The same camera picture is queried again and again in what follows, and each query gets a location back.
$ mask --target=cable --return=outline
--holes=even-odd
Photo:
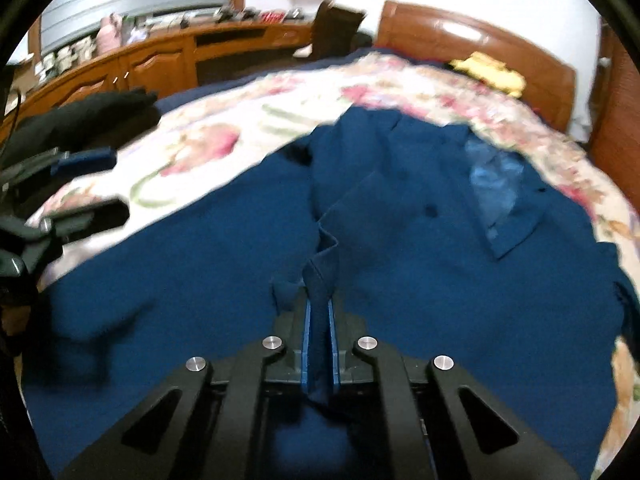
[[[20,104],[22,103],[22,92],[20,92],[20,89],[14,87],[9,90],[9,95],[11,95],[11,92],[15,92],[18,95],[18,102],[15,105],[14,122],[11,125],[9,135],[7,135],[6,140],[2,145],[2,151],[0,152],[0,170],[2,170],[2,159],[4,158],[4,152],[6,151],[6,147],[14,134],[15,126],[18,123],[18,114],[20,113]]]

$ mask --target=triangular cutout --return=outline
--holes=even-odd
[[[125,431],[122,436],[123,446],[133,447],[149,455],[156,453],[181,397],[181,390],[170,390],[154,407]]]
[[[518,443],[518,434],[469,388],[460,388],[458,395],[483,453],[491,455]]]

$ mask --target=yellow cloth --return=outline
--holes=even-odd
[[[454,69],[482,80],[491,88],[505,92],[516,99],[522,97],[522,92],[527,86],[521,74],[515,70],[508,70],[503,62],[482,52],[474,52],[464,61],[454,59],[451,65]]]

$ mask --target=headboard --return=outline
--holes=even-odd
[[[416,59],[466,59],[478,50],[527,80],[522,99],[565,132],[574,107],[575,70],[523,38],[469,16],[387,0],[376,46]]]

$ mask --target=floral bedsheet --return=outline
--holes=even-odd
[[[529,107],[464,76],[372,53],[352,64],[281,72],[199,99],[164,115],[155,130],[118,154],[113,171],[78,178],[34,215],[120,195],[130,219],[120,229],[70,244],[43,276],[45,287],[95,254],[224,186],[269,153],[333,123],[352,104],[398,108],[444,126],[468,123],[479,137],[526,156],[543,178],[580,203],[598,240],[615,242],[620,265],[640,285],[640,220],[620,190],[564,134]],[[594,478],[610,463],[640,415],[640,378],[628,347],[612,343],[618,405]]]

